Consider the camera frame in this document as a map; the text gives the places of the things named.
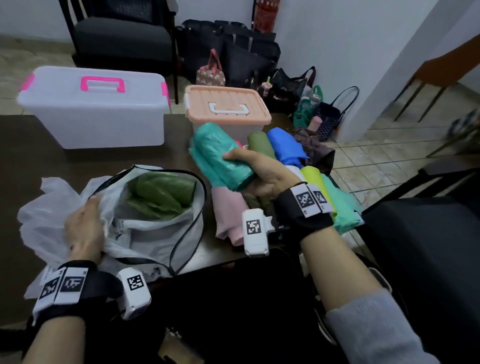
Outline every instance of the forearm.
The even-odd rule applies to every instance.
[[[85,322],[80,317],[57,317],[45,322],[28,349],[23,364],[82,364]]]
[[[307,236],[300,245],[327,311],[382,288],[333,227]]]

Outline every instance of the fire extinguisher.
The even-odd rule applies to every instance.
[[[252,29],[262,33],[273,32],[280,0],[254,0]]]

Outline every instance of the person's left hand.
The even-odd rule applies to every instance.
[[[70,245],[70,260],[91,260],[100,263],[105,242],[98,205],[100,198],[92,196],[65,220],[65,238]]]

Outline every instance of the brown cloth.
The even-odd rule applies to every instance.
[[[317,168],[321,173],[329,175],[333,168],[335,149],[329,148],[318,140],[316,132],[305,128],[293,131],[295,140],[301,144],[305,153],[310,157],[306,159],[307,166]]]

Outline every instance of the table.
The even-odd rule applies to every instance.
[[[291,126],[285,115],[274,114],[272,125]],[[215,238],[216,222],[210,183],[188,154],[191,123],[184,115],[165,115],[165,143],[162,146],[103,149],[62,149],[35,116],[0,117],[0,152],[3,175],[0,177],[0,228],[3,240],[0,253],[0,324],[28,317],[33,307],[23,294],[45,263],[25,247],[16,216],[23,205],[42,195],[42,177],[60,177],[77,192],[91,178],[115,175],[133,164],[190,170],[205,182],[208,197],[204,206],[204,234],[200,245],[181,273],[223,264],[245,256],[242,248]]]

